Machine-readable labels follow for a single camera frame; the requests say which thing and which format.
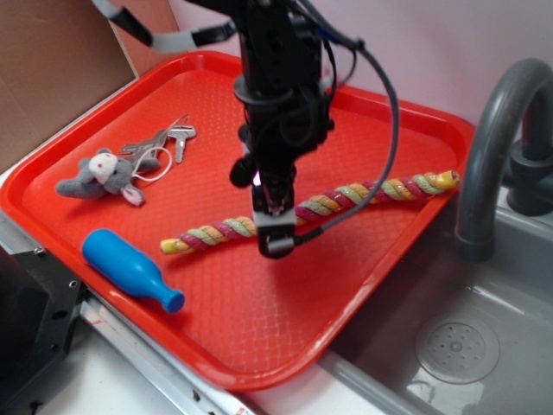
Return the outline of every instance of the white wall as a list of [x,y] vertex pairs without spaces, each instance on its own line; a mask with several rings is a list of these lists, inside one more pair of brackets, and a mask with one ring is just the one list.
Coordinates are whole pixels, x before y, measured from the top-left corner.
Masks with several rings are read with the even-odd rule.
[[[537,57],[553,66],[553,0],[312,0],[320,12],[367,47],[400,99],[477,123],[499,77],[515,61]],[[225,18],[169,0],[181,29]],[[210,47],[239,54],[236,40]],[[341,72],[347,54],[340,54]],[[350,82],[382,92],[365,63]]]

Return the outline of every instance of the white string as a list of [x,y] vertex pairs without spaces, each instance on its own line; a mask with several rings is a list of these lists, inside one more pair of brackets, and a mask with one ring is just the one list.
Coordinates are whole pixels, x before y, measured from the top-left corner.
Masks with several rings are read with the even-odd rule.
[[[165,170],[157,175],[156,177],[152,177],[152,178],[148,178],[148,177],[144,177],[144,176],[140,176],[137,174],[139,168],[140,168],[140,162],[152,151],[152,150],[161,150],[161,151],[165,151],[167,153],[167,155],[169,156],[169,163],[167,165],[167,167],[165,168]],[[173,157],[171,156],[171,153],[169,150],[167,150],[166,148],[164,147],[152,147],[151,149],[149,149],[148,151],[145,151],[141,156],[140,158],[138,158],[138,161],[137,161],[137,166],[135,167],[135,169],[132,171],[132,177],[136,177],[137,179],[140,179],[140,180],[144,180],[145,182],[155,182],[156,180],[159,180],[161,179],[162,177],[164,177],[168,172],[169,172],[169,169],[171,169],[171,166],[173,165]]]

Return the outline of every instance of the plush toy ear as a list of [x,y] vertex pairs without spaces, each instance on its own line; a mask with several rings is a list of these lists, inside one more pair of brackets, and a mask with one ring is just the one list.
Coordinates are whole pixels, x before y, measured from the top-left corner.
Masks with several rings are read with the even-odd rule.
[[121,188],[121,195],[123,195],[127,202],[135,206],[140,206],[146,201],[144,194],[132,184],[127,184]]

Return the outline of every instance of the silver key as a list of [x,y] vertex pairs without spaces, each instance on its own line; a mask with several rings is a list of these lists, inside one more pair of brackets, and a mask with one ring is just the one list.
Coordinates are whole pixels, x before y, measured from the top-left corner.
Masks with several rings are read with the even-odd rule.
[[175,161],[181,163],[187,140],[196,137],[196,129],[192,125],[177,125],[167,131],[167,137],[176,140]]
[[166,140],[167,140],[167,133],[165,131],[158,131],[156,135],[149,140],[144,140],[138,144],[134,144],[134,143],[126,144],[119,151],[119,154],[121,155],[130,154],[130,156],[126,158],[132,163],[138,160],[140,156],[147,151],[150,151],[148,157],[154,158],[154,157],[157,157],[157,150],[151,150],[151,149],[155,147],[163,147],[165,145]]

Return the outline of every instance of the gray sink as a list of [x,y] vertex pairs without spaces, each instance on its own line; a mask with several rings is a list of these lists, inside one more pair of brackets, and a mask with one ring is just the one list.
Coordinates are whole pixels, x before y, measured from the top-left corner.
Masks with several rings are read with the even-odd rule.
[[331,349],[421,413],[553,413],[553,227],[498,208],[496,251],[454,251],[455,202]]

